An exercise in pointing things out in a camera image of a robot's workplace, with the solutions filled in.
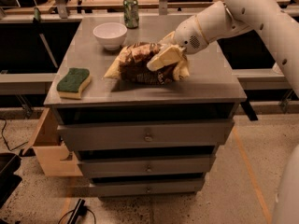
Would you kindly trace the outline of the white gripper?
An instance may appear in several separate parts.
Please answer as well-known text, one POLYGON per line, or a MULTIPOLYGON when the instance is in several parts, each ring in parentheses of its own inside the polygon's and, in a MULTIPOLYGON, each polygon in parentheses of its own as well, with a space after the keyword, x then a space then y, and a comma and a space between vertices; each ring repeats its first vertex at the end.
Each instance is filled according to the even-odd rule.
POLYGON ((147 67, 150 71, 157 71, 174 63, 186 62, 183 49, 187 54, 195 54, 205 49, 209 42, 202 32, 197 16, 194 15, 183 21, 175 32, 172 31, 162 38, 159 44, 167 45, 163 45, 161 50, 148 61, 147 67))

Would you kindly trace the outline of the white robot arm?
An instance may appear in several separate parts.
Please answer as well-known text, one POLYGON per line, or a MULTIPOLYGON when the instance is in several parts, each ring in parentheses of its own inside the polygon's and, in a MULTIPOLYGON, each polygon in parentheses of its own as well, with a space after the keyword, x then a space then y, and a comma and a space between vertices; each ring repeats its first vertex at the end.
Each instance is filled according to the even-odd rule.
MULTIPOLYGON (((183 21, 161 40, 188 54, 220 38, 253 30, 299 96, 299 23, 276 0, 223 0, 183 21)), ((299 224, 299 147, 289 157, 280 180, 271 224, 299 224)))

